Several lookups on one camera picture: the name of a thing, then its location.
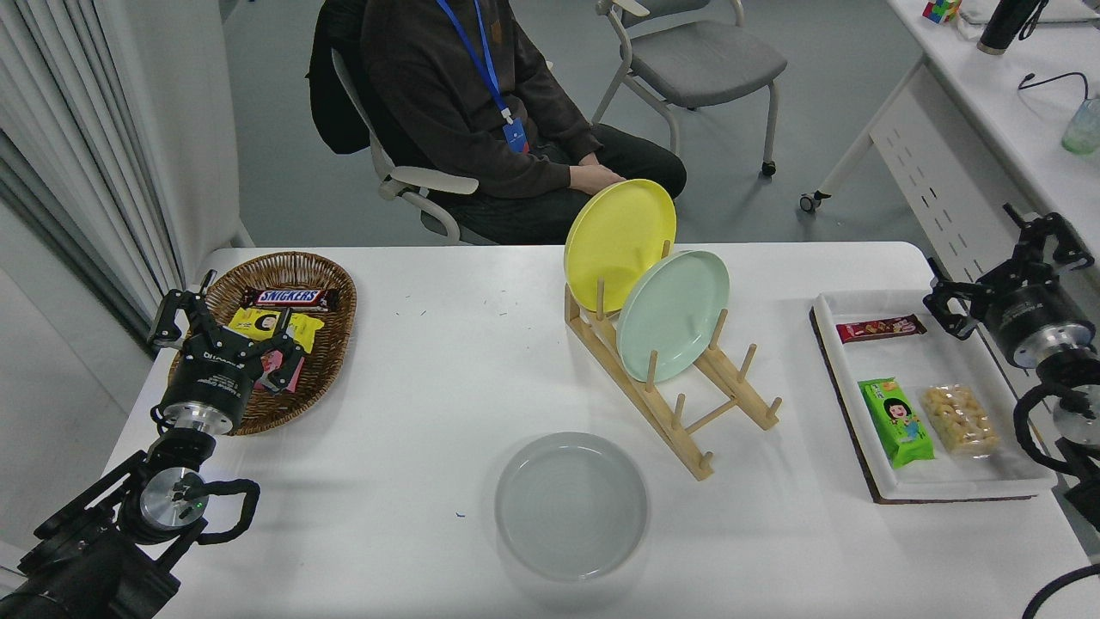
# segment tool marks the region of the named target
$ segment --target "green snack package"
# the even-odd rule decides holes
[[[859,389],[871,412],[882,449],[894,468],[901,468],[913,461],[931,461],[936,457],[924,424],[913,412],[913,407],[894,379],[861,380]]]

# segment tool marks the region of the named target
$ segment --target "yellow plate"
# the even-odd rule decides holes
[[[661,258],[664,241],[676,237],[672,198],[652,180],[637,178],[592,196],[565,239],[565,280],[591,311],[604,278],[604,311],[616,312],[630,288]]]

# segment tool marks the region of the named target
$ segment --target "id badge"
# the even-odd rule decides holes
[[[527,143],[527,132],[524,131],[524,123],[520,120],[513,120],[504,125],[504,139],[508,142],[508,147],[516,153],[530,152],[531,146]]]

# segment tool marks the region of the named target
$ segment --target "snickers bar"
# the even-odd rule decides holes
[[[257,289],[244,288],[241,307],[293,307],[302,312],[336,312],[340,301],[338,288],[324,289]]]

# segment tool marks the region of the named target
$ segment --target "desk leg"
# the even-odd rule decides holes
[[[825,180],[821,184],[818,189],[813,194],[802,194],[802,198],[799,200],[799,208],[805,210],[806,212],[813,212],[817,210],[817,207],[821,206],[823,199],[833,197],[833,191],[844,184],[848,176],[851,175],[851,172],[856,168],[856,165],[858,165],[864,158],[864,155],[867,154],[867,151],[870,150],[871,144],[873,143],[871,141],[871,129],[879,123],[879,119],[882,118],[886,110],[890,109],[890,106],[893,104],[898,95],[905,88],[906,85],[909,85],[910,80],[913,79],[913,76],[916,75],[917,69],[924,66],[926,62],[927,56],[922,54],[913,67],[909,69],[909,73],[905,74],[905,77],[901,78],[898,86],[894,86],[894,89],[890,91],[887,99],[882,101],[882,104],[879,106],[878,111],[876,111],[875,115],[871,117],[867,126],[865,126],[864,130],[856,135],[856,140],[850,146],[848,146],[848,150],[845,151],[840,161],[836,162],[836,165],[833,166],[833,170],[828,173],[828,176],[825,177]]]

